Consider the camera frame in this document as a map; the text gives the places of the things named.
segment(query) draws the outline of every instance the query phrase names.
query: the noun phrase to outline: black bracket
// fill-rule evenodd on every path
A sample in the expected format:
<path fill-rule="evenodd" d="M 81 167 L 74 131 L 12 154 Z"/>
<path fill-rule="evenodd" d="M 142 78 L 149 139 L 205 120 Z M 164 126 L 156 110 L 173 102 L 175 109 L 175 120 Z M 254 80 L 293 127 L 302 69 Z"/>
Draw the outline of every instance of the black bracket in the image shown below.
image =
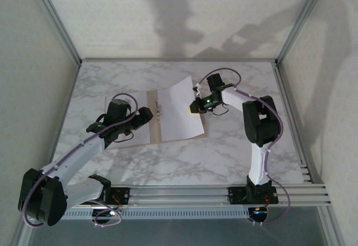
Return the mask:
<path fill-rule="evenodd" d="M 224 84 L 220 74 L 212 74 L 206 80 L 208 81 L 211 95 L 204 98 L 196 97 L 189 106 L 191 113 L 212 111 L 216 106 L 223 104 L 222 91 L 234 86 L 234 84 Z"/>
<path fill-rule="evenodd" d="M 99 198 L 107 203 L 111 198 L 111 181 L 96 174 L 88 177 L 99 181 L 103 185 L 102 193 L 100 194 Z"/>
<path fill-rule="evenodd" d="M 121 205 L 128 205 L 130 198 L 130 188 L 129 187 L 112 187 L 111 188 L 111 198 L 108 201 L 108 205 L 117 205 L 117 202 L 113 198 L 113 195 L 116 195 L 119 199 Z"/>
<path fill-rule="evenodd" d="M 246 186 L 228 187 L 228 201 L 232 205 L 279 203 L 276 187 L 271 181 L 255 186 L 248 176 Z"/>

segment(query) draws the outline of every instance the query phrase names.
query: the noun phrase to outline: black joint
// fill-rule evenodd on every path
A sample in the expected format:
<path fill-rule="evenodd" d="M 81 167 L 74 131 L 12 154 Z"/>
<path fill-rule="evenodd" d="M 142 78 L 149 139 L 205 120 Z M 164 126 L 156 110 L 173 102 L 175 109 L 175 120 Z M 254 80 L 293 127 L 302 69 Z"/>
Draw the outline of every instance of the black joint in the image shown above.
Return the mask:
<path fill-rule="evenodd" d="M 208 85 L 211 92 L 214 92 L 217 88 L 225 85 L 220 74 L 212 74 L 207 77 Z"/>
<path fill-rule="evenodd" d="M 18 210 L 22 211 L 25 199 L 33 185 L 42 176 L 41 171 L 29 169 L 23 176 Z M 43 179 L 27 204 L 26 215 L 41 223 L 52 226 L 64 215 L 67 209 L 67 196 L 58 177 Z"/>
<path fill-rule="evenodd" d="M 131 113 L 131 107 L 128 102 L 120 99 L 114 99 L 110 102 L 107 113 L 99 116 L 96 122 L 92 123 L 86 131 L 88 133 L 99 133 L 100 131 L 103 131 L 103 129 L 127 120 L 133 116 L 133 118 L 126 123 L 118 124 L 117 126 L 113 126 L 100 133 L 99 137 L 105 141 L 106 149 L 113 141 L 118 139 L 118 135 L 129 135 L 133 130 L 137 130 L 153 118 L 152 112 L 147 107 L 141 107 L 138 109 L 138 112 L 139 115 L 133 116 L 134 112 Z"/>
<path fill-rule="evenodd" d="M 272 97 L 264 96 L 260 99 L 277 111 Z M 248 101 L 243 103 L 242 111 L 245 133 L 251 143 L 262 147 L 276 140 L 280 133 L 280 123 L 266 106 L 259 101 Z"/>

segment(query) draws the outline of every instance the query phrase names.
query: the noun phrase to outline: wire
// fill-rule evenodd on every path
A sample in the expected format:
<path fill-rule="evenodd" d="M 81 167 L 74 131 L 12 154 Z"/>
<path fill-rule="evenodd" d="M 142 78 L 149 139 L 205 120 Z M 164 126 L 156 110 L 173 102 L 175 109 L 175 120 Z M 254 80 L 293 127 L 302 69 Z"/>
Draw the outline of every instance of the wire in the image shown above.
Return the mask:
<path fill-rule="evenodd" d="M 222 106 L 223 106 L 223 108 L 225 108 L 225 109 L 226 109 L 226 111 L 225 111 L 225 112 L 220 113 L 220 114 L 216 114 L 216 113 L 214 113 L 214 111 L 211 111 L 211 113 L 213 113 L 213 115 L 215 115 L 215 116 L 222 116 L 222 115 L 225 115 L 227 112 L 229 112 L 229 108 L 225 107 L 224 105 L 225 105 L 225 104 L 223 103 L 223 104 L 222 104 Z"/>
<path fill-rule="evenodd" d="M 263 170 L 265 171 L 265 174 L 266 174 L 267 178 L 270 179 L 273 183 L 277 184 L 279 187 L 282 188 L 282 190 L 285 192 L 286 197 L 287 197 L 287 200 L 288 200 L 288 205 L 287 205 L 286 211 L 285 211 L 281 216 L 279 216 L 278 218 L 276 218 L 276 219 L 274 219 L 274 220 L 271 220 L 271 221 L 268 221 L 268 222 L 264 222 L 263 224 L 266 225 L 266 224 L 269 224 L 269 223 L 276 222 L 276 221 L 282 219 L 283 217 L 285 217 L 285 216 L 287 215 L 287 213 L 289 212 L 290 207 L 291 207 L 291 199 L 290 199 L 290 195 L 289 195 L 289 193 L 287 192 L 286 188 L 285 188 L 281 183 L 278 183 L 278 181 L 274 180 L 274 179 L 269 175 L 269 172 L 268 172 L 268 170 L 267 170 L 267 160 L 268 160 L 268 158 L 269 158 L 269 153 L 270 153 L 270 151 L 271 151 L 271 150 L 270 150 L 271 147 L 272 147 L 274 144 L 276 144 L 276 143 L 281 139 L 281 137 L 282 137 L 282 135 L 283 135 L 283 133 L 284 133 L 284 124 L 283 124 L 283 122 L 282 122 L 282 119 L 281 119 L 280 115 L 279 115 L 279 114 L 275 111 L 275 109 L 273 109 L 268 103 L 266 103 L 265 101 L 261 100 L 260 98 L 257 98 L 257 97 L 255 97 L 255 96 L 252 96 L 252 95 L 250 95 L 250 94 L 248 94 L 248 93 L 246 93 L 246 92 L 243 92 L 243 91 L 240 91 L 240 90 L 237 89 L 237 85 L 239 85 L 240 82 L 241 82 L 241 75 L 240 75 L 236 70 L 234 70 L 234 69 L 232 69 L 232 68 L 218 68 L 218 69 L 215 69 L 215 70 L 211 71 L 210 73 L 208 73 L 208 74 L 199 82 L 199 84 L 201 84 L 201 82 L 203 82 L 203 80 L 204 80 L 206 77 L 208 77 L 210 74 L 212 74 L 212 73 L 214 73 L 214 72 L 217 72 L 217 71 L 219 71 L 219 70 L 231 70 L 231 71 L 233 71 L 235 74 L 237 74 L 237 75 L 239 76 L 239 81 L 235 84 L 234 90 L 235 90 L 237 93 L 241 94 L 241 95 L 244 95 L 244 96 L 246 96 L 246 97 L 248 97 L 248 98 L 251 98 L 251 99 L 253 99 L 253 100 L 255 100 L 255 101 L 261 102 L 261 104 L 263 104 L 267 109 L 269 109 L 269 110 L 275 115 L 275 117 L 277 118 L 277 120 L 278 120 L 278 122 L 279 122 L 279 124 L 280 124 L 280 133 L 278 134 L 277 138 L 267 147 L 267 150 L 266 150 L 266 153 L 265 153 L 265 156 L 264 156 L 264 161 L 263 161 L 263 163 L 264 163 L 264 164 L 263 164 Z"/>
<path fill-rule="evenodd" d="M 95 204 L 102 205 L 102 206 L 106 207 L 106 209 L 104 209 L 103 211 L 100 211 L 100 212 L 96 215 L 96 217 L 95 217 L 95 219 L 94 219 L 95 225 L 99 225 L 99 226 L 101 226 L 101 227 L 104 228 L 104 227 L 106 227 L 106 226 L 117 225 L 117 224 L 119 224 L 119 223 L 122 222 L 122 215 L 121 215 L 121 213 L 118 212 L 116 209 L 113 209 L 113 208 L 111 208 L 110 206 L 108 206 L 107 204 L 105 204 L 104 202 L 99 202 L 99 201 L 97 201 L 97 200 L 88 200 L 88 202 L 92 202 L 92 203 L 95 203 Z M 112 212 L 115 213 L 115 215 L 119 216 L 119 220 L 118 220 L 117 222 L 115 222 L 115 223 L 112 223 L 112 224 L 100 224 L 100 223 L 98 223 L 98 222 L 97 222 L 98 217 L 99 217 L 101 214 L 104 214 L 105 212 L 108 212 L 108 211 L 112 211 Z"/>
<path fill-rule="evenodd" d="M 267 196 L 265 196 L 265 208 L 267 208 L 269 204 L 270 204 L 270 200 Z"/>
<path fill-rule="evenodd" d="M 114 142 L 114 143 L 122 143 L 122 142 L 124 142 L 124 141 L 129 141 L 129 140 L 133 139 L 134 134 L 133 134 L 133 132 L 132 132 L 132 131 L 131 131 L 130 133 L 132 134 L 132 137 L 131 137 L 131 138 L 124 139 L 124 140 L 121 140 L 121 141 L 113 141 L 113 142 Z"/>
<path fill-rule="evenodd" d="M 121 206 L 120 212 L 122 212 L 123 206 L 122 206 L 121 202 L 119 202 L 118 196 L 117 196 L 117 195 L 112 195 L 112 198 L 117 202 L 117 208 L 116 208 L 116 210 L 118 210 L 119 206 Z"/>
<path fill-rule="evenodd" d="M 204 81 L 204 79 L 207 78 L 209 75 L 211 75 L 212 73 L 215 73 L 215 72 L 217 72 L 217 71 L 220 71 L 220 70 L 233 71 L 235 74 L 237 74 L 237 75 L 239 76 L 239 81 L 235 84 L 235 87 L 237 87 L 237 86 L 240 84 L 240 82 L 241 82 L 241 75 L 239 74 L 238 71 L 236 71 L 236 70 L 234 70 L 234 69 L 232 69 L 232 68 L 221 67 L 221 68 L 218 68 L 218 69 L 215 69 L 215 70 L 211 71 L 211 72 L 208 73 L 206 76 L 204 76 L 204 77 L 202 78 L 202 80 L 199 82 L 199 85 L 200 85 L 200 84 Z"/>
<path fill-rule="evenodd" d="M 121 96 L 121 95 L 126 95 L 130 98 L 133 99 L 133 101 L 135 102 L 135 111 L 134 113 L 128 117 L 126 120 L 124 121 L 121 121 L 121 122 L 117 122 L 117 123 L 114 123 L 108 127 L 105 127 L 103 130 L 93 134 L 92 136 L 88 137 L 86 140 L 83 141 L 83 143 L 80 143 L 78 145 L 76 145 L 73 149 L 71 149 L 71 151 L 69 151 L 60 161 L 58 161 L 52 168 L 50 168 L 47 172 L 45 172 L 36 182 L 35 184 L 33 185 L 33 187 L 31 188 L 29 194 L 27 195 L 24 203 L 23 203 L 23 207 L 22 207 L 22 218 L 24 220 L 24 222 L 32 227 L 32 228 L 38 228 L 42 225 L 44 225 L 44 223 L 39 223 L 39 224 L 33 224 L 29 221 L 29 219 L 27 218 L 27 215 L 26 215 L 26 210 L 27 210 L 27 206 L 29 204 L 29 200 L 31 198 L 31 196 L 34 194 L 36 188 L 40 185 L 40 183 L 51 173 L 53 172 L 55 169 L 57 169 L 59 166 L 61 166 L 74 152 L 76 152 L 80 147 L 83 146 L 83 144 L 86 144 L 88 143 L 89 141 L 91 141 L 92 139 L 100 136 L 102 133 L 104 133 L 105 131 L 107 131 L 108 129 L 112 128 L 112 127 L 115 127 L 115 126 L 119 126 L 121 124 L 124 124 L 124 123 L 127 123 L 128 121 L 130 121 L 135 115 L 136 113 L 138 112 L 138 102 L 137 100 L 130 94 L 128 93 L 118 93 L 116 95 L 113 96 L 112 100 L 114 100 L 117 96 Z"/>
<path fill-rule="evenodd" d="M 102 115 L 100 115 L 97 119 L 96 119 L 96 122 L 100 122 L 100 120 L 105 117 L 105 113 L 103 113 Z"/>

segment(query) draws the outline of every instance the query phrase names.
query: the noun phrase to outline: robotic arm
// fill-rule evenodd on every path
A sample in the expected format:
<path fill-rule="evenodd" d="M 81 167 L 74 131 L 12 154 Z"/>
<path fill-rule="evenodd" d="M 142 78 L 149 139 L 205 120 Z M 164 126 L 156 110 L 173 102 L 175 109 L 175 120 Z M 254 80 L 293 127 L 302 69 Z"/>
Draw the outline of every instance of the robotic arm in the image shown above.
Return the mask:
<path fill-rule="evenodd" d="M 245 133 L 252 147 L 251 169 L 247 176 L 246 187 L 244 189 L 231 187 L 230 203 L 265 204 L 268 200 L 271 204 L 277 204 L 279 201 L 276 188 L 272 186 L 272 182 L 266 176 L 264 162 L 267 147 L 280 133 L 278 119 L 259 101 L 253 101 L 236 92 L 234 84 L 224 84 L 220 74 L 208 76 L 207 81 L 211 95 L 204 98 L 196 97 L 190 105 L 191 112 L 207 113 L 221 104 L 235 107 L 243 112 Z M 193 90 L 199 95 L 197 87 L 194 87 Z M 261 100 L 276 110 L 270 96 L 264 96 Z"/>
<path fill-rule="evenodd" d="M 119 134 L 130 135 L 132 131 L 148 123 L 153 114 L 147 107 L 138 109 L 139 114 L 131 113 L 130 105 L 124 100 L 114 99 L 110 102 L 107 113 L 101 115 L 96 122 L 87 128 L 88 133 L 99 136 L 88 140 L 93 134 L 87 134 L 80 140 L 82 144 L 69 158 L 63 162 L 55 160 L 39 171 L 28 170 L 22 180 L 18 209 L 23 210 L 26 198 L 32 191 L 34 184 L 40 177 L 48 173 L 41 180 L 31 195 L 26 208 L 26 215 L 41 223 L 52 226 L 56 224 L 69 208 L 88 200 L 100 198 L 108 202 L 111 198 L 111 182 L 101 176 L 91 175 L 81 183 L 68 186 L 71 178 L 94 156 L 106 149 Z"/>
<path fill-rule="evenodd" d="M 245 132 L 252 146 L 251 170 L 247 176 L 247 184 L 244 187 L 228 188 L 230 203 L 277 204 L 279 201 L 276 188 L 272 186 L 265 172 L 267 148 L 280 133 L 276 116 L 261 102 L 237 93 L 233 84 L 224 84 L 219 74 L 210 75 L 207 80 L 211 95 L 197 97 L 190 105 L 191 112 L 207 113 L 221 104 L 235 107 L 243 112 Z M 270 96 L 262 97 L 261 100 L 276 110 Z M 108 179 L 94 174 L 84 182 L 70 186 L 68 183 L 89 160 L 114 142 L 119 134 L 133 134 L 132 131 L 148 123 L 153 117 L 147 107 L 138 109 L 138 115 L 136 112 L 137 110 L 131 112 L 126 101 L 112 100 L 107 113 L 101 115 L 86 130 L 88 133 L 97 134 L 96 137 L 89 138 L 93 137 L 93 134 L 88 134 L 62 159 L 55 160 L 38 171 L 28 170 L 23 177 L 18 202 L 18 209 L 24 210 L 24 216 L 31 216 L 52 226 L 75 205 L 98 198 L 105 204 L 111 203 L 113 193 Z M 128 194 L 123 195 L 122 204 L 128 202 Z"/>

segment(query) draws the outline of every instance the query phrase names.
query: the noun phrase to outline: aluminum frame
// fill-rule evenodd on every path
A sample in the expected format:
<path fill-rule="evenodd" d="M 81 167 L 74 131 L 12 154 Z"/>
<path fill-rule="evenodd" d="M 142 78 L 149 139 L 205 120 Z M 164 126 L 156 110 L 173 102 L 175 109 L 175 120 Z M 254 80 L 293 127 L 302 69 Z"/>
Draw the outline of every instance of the aluminum frame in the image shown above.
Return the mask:
<path fill-rule="evenodd" d="M 277 57 L 277 66 L 278 67 L 280 67 L 280 65 L 283 63 L 285 57 L 287 56 L 290 49 L 292 48 L 293 43 L 295 43 L 297 36 L 301 32 L 303 25 L 305 24 L 306 20 L 308 19 L 309 15 L 311 14 L 317 1 L 318 0 L 307 0 L 305 2 L 305 5 L 303 6 L 302 10 L 300 11 L 300 13 L 297 17 L 297 20 L 294 23 L 294 25 L 290 31 L 290 34 L 287 37 L 284 45 L 282 46 L 279 56 Z"/>
<path fill-rule="evenodd" d="M 247 62 L 262 62 L 262 63 L 274 63 L 274 58 L 251 58 L 251 59 L 196 59 L 196 58 L 84 58 L 83 62 L 216 62 L 216 63 L 247 63 Z"/>
<path fill-rule="evenodd" d="M 331 216 L 329 215 L 328 209 L 326 207 L 318 207 L 319 218 L 321 219 L 322 228 L 326 236 L 327 244 L 329 246 L 338 246 L 342 245 L 338 242 L 335 228 L 331 221 Z"/>
<path fill-rule="evenodd" d="M 58 15 L 54 5 L 52 4 L 51 0 L 39 0 L 40 4 L 42 5 L 45 13 L 49 16 L 50 20 L 52 21 L 53 25 L 55 26 L 58 34 L 62 38 L 64 45 L 67 47 L 68 51 L 70 52 L 72 58 L 77 63 L 77 66 L 80 67 L 82 63 L 81 56 L 79 55 L 76 47 L 73 44 L 71 37 L 69 36 L 64 24 L 60 16 Z"/>

